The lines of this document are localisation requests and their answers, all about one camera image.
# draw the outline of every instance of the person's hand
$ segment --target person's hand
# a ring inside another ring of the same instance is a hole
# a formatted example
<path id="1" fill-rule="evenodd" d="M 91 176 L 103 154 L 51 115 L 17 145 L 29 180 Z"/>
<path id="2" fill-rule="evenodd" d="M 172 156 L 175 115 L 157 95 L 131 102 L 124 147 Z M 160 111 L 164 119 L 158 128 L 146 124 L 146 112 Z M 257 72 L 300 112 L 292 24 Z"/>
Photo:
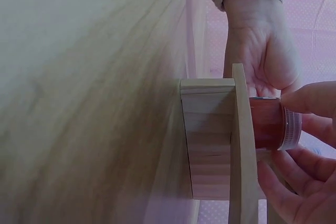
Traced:
<path id="1" fill-rule="evenodd" d="M 242 63 L 250 96 L 300 87 L 298 54 L 279 0 L 224 0 L 228 18 L 224 78 Z"/>
<path id="2" fill-rule="evenodd" d="M 314 83 L 287 93 L 281 102 L 304 114 L 302 129 L 336 148 L 336 82 Z M 299 146 L 275 151 L 272 161 L 297 193 L 282 185 L 272 169 L 258 162 L 258 180 L 267 200 L 287 223 L 336 223 L 336 159 Z"/>

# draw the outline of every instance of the wrist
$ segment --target wrist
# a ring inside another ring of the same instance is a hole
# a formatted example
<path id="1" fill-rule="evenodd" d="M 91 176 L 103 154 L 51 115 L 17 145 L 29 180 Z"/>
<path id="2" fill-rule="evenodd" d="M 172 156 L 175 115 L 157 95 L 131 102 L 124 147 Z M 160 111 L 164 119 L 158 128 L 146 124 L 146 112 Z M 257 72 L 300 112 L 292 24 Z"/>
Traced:
<path id="1" fill-rule="evenodd" d="M 224 0 L 229 27 L 245 28 L 284 24 L 280 0 Z"/>

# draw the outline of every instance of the red cylinder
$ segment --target red cylinder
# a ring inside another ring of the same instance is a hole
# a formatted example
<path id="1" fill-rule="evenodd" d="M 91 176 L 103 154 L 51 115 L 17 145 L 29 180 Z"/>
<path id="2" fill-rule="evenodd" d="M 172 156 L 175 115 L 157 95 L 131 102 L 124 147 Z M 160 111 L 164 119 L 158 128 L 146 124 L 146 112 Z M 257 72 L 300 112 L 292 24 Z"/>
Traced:
<path id="1" fill-rule="evenodd" d="M 298 145 L 301 114 L 287 110 L 279 98 L 250 100 L 256 149 L 287 150 Z"/>

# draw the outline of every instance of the plastic lid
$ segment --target plastic lid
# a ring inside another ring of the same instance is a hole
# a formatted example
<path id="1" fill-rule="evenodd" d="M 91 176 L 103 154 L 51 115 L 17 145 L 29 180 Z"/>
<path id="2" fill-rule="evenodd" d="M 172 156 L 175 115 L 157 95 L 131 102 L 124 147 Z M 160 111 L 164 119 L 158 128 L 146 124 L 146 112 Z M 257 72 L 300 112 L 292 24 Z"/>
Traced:
<path id="1" fill-rule="evenodd" d="M 300 113 L 292 112 L 286 108 L 286 127 L 285 136 L 282 145 L 278 150 L 288 150 L 295 148 L 300 140 L 301 130 L 302 130 L 302 115 Z"/>

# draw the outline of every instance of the wooden plank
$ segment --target wooden plank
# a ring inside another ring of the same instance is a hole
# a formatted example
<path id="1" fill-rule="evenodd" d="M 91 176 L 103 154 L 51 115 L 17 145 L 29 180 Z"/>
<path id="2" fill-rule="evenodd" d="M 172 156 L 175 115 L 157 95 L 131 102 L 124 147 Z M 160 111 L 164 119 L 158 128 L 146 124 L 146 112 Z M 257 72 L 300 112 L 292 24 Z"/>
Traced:
<path id="1" fill-rule="evenodd" d="M 181 81 L 194 199 L 228 197 L 234 90 L 233 79 Z"/>
<path id="2" fill-rule="evenodd" d="M 236 105 L 231 140 L 229 224 L 258 223 L 257 157 L 245 74 L 233 64 Z"/>
<path id="3" fill-rule="evenodd" d="M 1 0 L 3 223 L 192 223 L 186 0 Z"/>

